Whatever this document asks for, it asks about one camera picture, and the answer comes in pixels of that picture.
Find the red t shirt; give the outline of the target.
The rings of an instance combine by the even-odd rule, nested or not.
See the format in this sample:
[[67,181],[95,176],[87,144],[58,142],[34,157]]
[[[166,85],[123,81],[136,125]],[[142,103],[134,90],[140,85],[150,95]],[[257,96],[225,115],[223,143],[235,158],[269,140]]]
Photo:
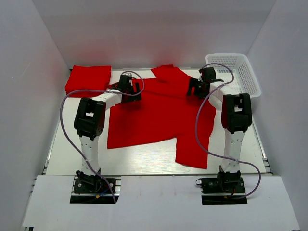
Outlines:
[[175,138],[179,164],[207,168],[206,149],[216,109],[195,95],[186,96],[190,76],[173,65],[151,69],[154,78],[136,79],[144,85],[141,100],[110,109],[107,148],[122,148]]

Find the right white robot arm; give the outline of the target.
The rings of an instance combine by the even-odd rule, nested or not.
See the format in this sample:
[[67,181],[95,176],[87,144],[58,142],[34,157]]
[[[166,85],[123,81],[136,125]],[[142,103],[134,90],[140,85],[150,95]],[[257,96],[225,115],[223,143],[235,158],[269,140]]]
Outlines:
[[240,154],[244,135],[252,124],[251,97],[248,93],[237,93],[225,82],[216,77],[213,67],[199,70],[198,79],[189,80],[186,95],[200,99],[216,100],[215,108],[221,109],[221,124],[225,131],[224,155],[219,166],[218,188],[223,192],[235,186],[233,177],[240,177]]

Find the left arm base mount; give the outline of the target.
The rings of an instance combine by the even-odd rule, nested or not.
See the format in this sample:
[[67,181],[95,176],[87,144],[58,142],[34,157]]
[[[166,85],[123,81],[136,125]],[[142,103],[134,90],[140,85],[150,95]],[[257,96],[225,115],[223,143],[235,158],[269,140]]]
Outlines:
[[103,180],[78,170],[73,181],[71,204],[115,204],[120,196],[121,179]]

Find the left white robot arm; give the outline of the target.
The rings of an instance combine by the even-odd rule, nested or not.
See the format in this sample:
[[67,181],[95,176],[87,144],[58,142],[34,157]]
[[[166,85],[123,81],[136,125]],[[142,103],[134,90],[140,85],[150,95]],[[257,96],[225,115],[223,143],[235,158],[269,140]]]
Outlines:
[[98,142],[105,124],[105,114],[111,107],[141,100],[139,83],[133,83],[134,72],[125,71],[120,75],[117,83],[111,85],[107,93],[100,96],[100,100],[81,98],[74,120],[74,128],[81,143],[82,172],[91,175],[87,177],[85,186],[91,192],[97,192],[102,186],[102,180],[95,175],[100,173],[98,160]]

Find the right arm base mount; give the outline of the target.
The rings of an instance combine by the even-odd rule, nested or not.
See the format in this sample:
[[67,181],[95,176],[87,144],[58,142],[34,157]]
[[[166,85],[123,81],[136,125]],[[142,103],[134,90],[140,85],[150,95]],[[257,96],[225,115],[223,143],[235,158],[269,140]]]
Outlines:
[[244,205],[247,204],[244,180],[240,171],[218,172],[216,177],[199,178],[195,181],[201,188],[203,205]]

